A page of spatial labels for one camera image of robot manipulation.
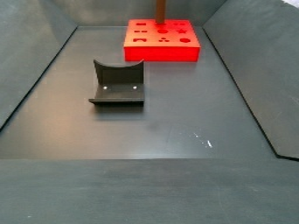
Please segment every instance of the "dark gray surface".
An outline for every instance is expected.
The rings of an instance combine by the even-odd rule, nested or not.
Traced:
[[[52,0],[79,25],[127,25],[132,18],[155,18],[157,0]],[[167,18],[203,25],[227,0],[169,0]]]
[[[205,25],[281,156],[299,158],[299,10],[230,0]]]
[[[0,0],[0,128],[75,28],[51,1]]]
[[[80,27],[0,134],[0,158],[274,158],[219,55],[197,32],[198,63],[145,64],[143,107],[95,107],[92,61],[126,64],[126,28]]]
[[[2,161],[0,222],[299,221],[299,166],[219,159]]]

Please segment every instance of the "black holder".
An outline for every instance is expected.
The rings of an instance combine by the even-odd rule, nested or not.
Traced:
[[[145,62],[132,66],[108,66],[94,60],[98,73],[98,92],[94,104],[145,103]]]

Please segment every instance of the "gray floor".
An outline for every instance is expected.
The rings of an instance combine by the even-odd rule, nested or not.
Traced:
[[[146,63],[143,107],[95,107],[92,60],[124,65],[126,28],[79,28],[0,134],[0,158],[274,158],[219,55],[197,32],[198,63]]]
[[[3,160],[6,224],[299,222],[299,166],[226,159]]]

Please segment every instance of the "hole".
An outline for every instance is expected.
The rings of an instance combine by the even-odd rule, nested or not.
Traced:
[[[181,29],[178,32],[179,33],[186,33],[187,31],[185,29]]]
[[[147,39],[146,39],[146,38],[134,38],[134,42],[137,42],[137,41],[143,41],[143,42],[146,42]]]
[[[158,30],[159,33],[167,33],[167,30]]]
[[[182,41],[183,43],[190,43],[190,42],[191,42],[191,40],[190,40],[189,38],[181,38],[181,41]]]

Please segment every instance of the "red block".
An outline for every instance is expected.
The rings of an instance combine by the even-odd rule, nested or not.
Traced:
[[[198,61],[201,43],[190,20],[132,19],[126,32],[127,61]]]

